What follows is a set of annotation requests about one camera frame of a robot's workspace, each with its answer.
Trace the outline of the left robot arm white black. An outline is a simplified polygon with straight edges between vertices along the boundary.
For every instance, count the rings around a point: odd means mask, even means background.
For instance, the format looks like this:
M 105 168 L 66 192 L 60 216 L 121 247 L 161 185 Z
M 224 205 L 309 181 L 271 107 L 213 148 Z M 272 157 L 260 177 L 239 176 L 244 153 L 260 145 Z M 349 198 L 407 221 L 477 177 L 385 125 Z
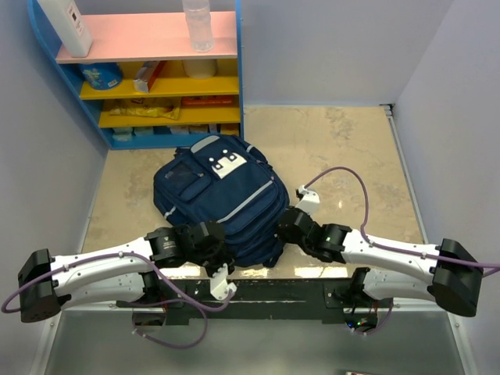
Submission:
M 37 250 L 17 276 L 20 319 L 35 323 L 75 305 L 108 300 L 154 306 L 162 297 L 160 281 L 184 296 L 162 271 L 185 263 L 205 269 L 215 300 L 225 302 L 235 295 L 237 287 L 227 279 L 234 257 L 223 226 L 213 221 L 160 227 L 90 255 L 53 256 L 48 249 Z

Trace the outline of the navy blue student backpack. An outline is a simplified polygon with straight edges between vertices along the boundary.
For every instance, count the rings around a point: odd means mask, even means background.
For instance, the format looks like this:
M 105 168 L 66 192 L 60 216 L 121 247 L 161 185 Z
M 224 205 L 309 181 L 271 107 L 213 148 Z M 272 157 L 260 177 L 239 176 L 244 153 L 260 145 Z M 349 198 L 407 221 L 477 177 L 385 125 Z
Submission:
M 288 190 L 264 154 L 237 136 L 177 148 L 153 177 L 153 203 L 173 226 L 221 224 L 238 267 L 272 268 L 283 253 L 276 229 Z

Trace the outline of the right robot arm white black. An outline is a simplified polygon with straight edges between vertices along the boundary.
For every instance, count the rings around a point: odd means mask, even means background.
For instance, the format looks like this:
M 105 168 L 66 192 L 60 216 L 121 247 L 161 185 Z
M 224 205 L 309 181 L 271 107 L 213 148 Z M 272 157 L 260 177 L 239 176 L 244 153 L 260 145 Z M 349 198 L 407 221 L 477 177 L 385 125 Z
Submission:
M 411 298 L 434 302 L 458 316 L 474 317 L 484 270 L 457 241 L 415 245 L 376 238 L 339 224 L 319 225 L 300 209 L 287 209 L 277 236 L 324 263 L 355 264 L 350 284 L 334 296 L 364 307 L 375 301 Z

